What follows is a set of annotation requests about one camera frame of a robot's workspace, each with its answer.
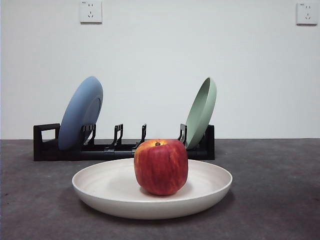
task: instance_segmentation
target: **blue plate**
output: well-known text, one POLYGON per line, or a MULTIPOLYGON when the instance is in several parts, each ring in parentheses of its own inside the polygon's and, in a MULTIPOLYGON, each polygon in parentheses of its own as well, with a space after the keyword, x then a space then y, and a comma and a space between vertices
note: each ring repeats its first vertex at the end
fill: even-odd
POLYGON ((73 94, 60 126, 58 146, 69 150, 83 144, 81 127, 96 124, 103 101, 101 83, 94 76, 85 79, 73 94))

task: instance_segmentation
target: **gray floor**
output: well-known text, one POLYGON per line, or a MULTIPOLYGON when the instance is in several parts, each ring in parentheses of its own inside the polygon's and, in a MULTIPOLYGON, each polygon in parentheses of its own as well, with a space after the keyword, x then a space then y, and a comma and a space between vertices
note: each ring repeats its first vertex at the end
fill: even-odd
POLYGON ((31 140, 1 141, 1 239, 319 240, 320 139, 218 139, 229 193, 203 212, 166 220, 100 213, 73 175, 100 161, 34 162, 31 140))

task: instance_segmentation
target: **green plate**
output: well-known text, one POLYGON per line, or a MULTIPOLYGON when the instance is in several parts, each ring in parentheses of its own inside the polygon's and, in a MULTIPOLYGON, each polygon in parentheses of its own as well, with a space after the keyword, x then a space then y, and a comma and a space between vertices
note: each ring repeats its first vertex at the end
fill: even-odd
POLYGON ((186 120, 186 149, 195 148, 206 132, 215 108, 217 87, 208 77, 197 93, 186 120))

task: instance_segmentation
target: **plate rim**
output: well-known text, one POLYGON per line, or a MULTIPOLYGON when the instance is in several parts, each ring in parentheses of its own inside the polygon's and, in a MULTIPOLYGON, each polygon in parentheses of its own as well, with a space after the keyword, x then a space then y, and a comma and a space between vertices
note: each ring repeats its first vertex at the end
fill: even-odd
POLYGON ((119 162, 119 161, 125 161, 125 160, 133 160, 134 158, 124 158, 124 159, 116 159, 116 160, 111 160, 111 161, 104 161, 104 162, 100 162, 100 163, 96 163, 96 164, 93 164, 93 165, 90 165, 90 166, 87 166, 81 170, 79 170, 76 174, 73 175, 72 177, 72 186, 74 187, 74 189, 76 189, 77 191, 79 191, 80 193, 84 194, 84 195, 87 195, 87 196, 90 196, 92 198, 97 198, 97 199, 101 199, 103 201, 114 201, 114 202, 120 202, 120 203, 138 203, 138 204, 156 204, 156 203, 173 203, 173 202, 183 202, 183 201, 190 201, 190 200, 195 200, 195 199, 201 199, 201 198, 205 198, 205 197, 208 197, 208 196, 211 196, 211 195, 214 195, 218 192, 221 192, 227 188, 230 187, 231 183, 233 182, 233 176, 232 174, 224 169, 223 167, 221 166, 218 166, 218 165, 215 165, 215 164, 212 164, 212 163, 209 163, 209 162, 205 162, 205 161, 199 161, 199 160, 193 160, 193 159, 188 159, 188 161, 191 161, 191 162, 194 162, 194 163, 201 163, 201 164, 207 164, 207 165, 213 165, 214 167, 217 167, 218 169, 226 172, 229 177, 230 177, 230 180, 228 181, 228 183, 226 185, 224 185, 223 187, 215 190, 215 191, 211 191, 207 194, 204 194, 204 195, 201 195, 201 196, 196 196, 196 197, 190 197, 190 198, 185 198, 185 199, 159 199, 159 200, 121 200, 121 199, 115 199, 115 198, 103 198, 103 197, 99 197, 99 196, 95 196, 95 195, 92 195, 88 192, 85 192, 83 190, 81 190, 78 186, 76 186, 75 184, 75 178, 77 177, 78 174, 80 174, 81 172, 85 171, 86 169, 88 168, 91 168, 93 166, 97 166, 97 165, 101 165, 101 164, 108 164, 108 163, 112 163, 114 161, 116 162, 119 162))

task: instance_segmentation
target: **white wall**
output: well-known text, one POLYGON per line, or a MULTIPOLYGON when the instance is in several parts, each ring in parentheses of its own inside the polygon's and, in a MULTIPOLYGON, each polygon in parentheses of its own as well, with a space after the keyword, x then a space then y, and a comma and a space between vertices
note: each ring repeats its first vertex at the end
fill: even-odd
POLYGON ((100 25, 79 2, 1 1, 2 139, 60 123, 91 75, 97 138, 177 137, 208 76, 217 138, 320 138, 320 27, 295 25, 296 1, 104 0, 100 25))

